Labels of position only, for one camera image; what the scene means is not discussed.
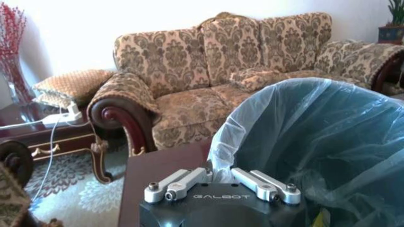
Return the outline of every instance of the plant pot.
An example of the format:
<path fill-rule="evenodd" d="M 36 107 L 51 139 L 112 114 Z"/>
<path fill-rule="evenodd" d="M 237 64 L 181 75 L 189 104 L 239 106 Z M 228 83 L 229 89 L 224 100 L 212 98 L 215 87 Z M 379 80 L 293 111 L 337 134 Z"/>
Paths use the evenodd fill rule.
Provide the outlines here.
<path fill-rule="evenodd" d="M 379 28 L 379 43 L 403 44 L 404 26 L 384 26 Z"/>

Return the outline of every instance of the trash bin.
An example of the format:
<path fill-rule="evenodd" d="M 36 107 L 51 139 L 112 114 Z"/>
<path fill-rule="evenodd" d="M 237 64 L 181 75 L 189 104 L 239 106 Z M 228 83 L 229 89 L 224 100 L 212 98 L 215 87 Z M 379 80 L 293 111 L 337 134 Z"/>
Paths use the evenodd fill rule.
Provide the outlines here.
<path fill-rule="evenodd" d="M 307 222 L 404 226 L 404 103 L 329 79 L 289 79 L 252 95 L 213 136 L 216 182 L 231 167 L 296 184 Z"/>

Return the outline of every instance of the floral patterned sofa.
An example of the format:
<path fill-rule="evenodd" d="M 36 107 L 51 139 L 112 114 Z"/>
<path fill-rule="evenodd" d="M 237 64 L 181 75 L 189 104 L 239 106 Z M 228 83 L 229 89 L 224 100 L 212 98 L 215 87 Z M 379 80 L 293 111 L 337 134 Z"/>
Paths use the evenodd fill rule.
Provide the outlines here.
<path fill-rule="evenodd" d="M 329 42 L 331 36 L 325 13 L 264 20 L 229 16 L 201 29 L 123 35 L 113 51 L 119 73 L 88 105 L 91 121 L 105 129 L 124 128 L 133 156 L 216 133 L 255 92 L 231 82 L 244 70 L 264 68 L 279 80 L 331 78 L 380 91 L 393 63 L 403 62 L 404 47 Z M 275 82 L 265 80 L 256 90 Z"/>

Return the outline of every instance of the wooden table leg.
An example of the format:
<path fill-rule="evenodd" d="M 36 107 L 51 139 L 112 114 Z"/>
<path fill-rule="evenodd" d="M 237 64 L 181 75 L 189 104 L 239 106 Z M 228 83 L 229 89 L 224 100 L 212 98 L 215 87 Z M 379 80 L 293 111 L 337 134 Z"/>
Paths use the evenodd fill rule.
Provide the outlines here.
<path fill-rule="evenodd" d="M 99 137 L 96 143 L 91 145 L 91 156 L 93 161 L 95 177 L 100 183 L 111 183 L 113 180 L 112 174 L 105 171 L 104 155 L 107 153 L 108 142 L 103 141 Z"/>

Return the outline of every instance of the area rug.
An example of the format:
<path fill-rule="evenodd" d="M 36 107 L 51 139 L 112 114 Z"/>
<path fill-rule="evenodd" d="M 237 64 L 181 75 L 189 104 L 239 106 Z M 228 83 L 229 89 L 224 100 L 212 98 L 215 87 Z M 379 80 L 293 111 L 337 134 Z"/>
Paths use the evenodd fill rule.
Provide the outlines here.
<path fill-rule="evenodd" d="M 31 204 L 32 214 L 43 221 L 52 218 L 65 227 L 115 227 L 124 181 L 128 147 L 124 140 L 109 141 L 105 168 L 115 181 L 101 184 L 93 175 L 91 154 L 55 157 L 43 190 Z M 40 187 L 48 160 L 36 163 L 25 186 L 31 198 Z"/>

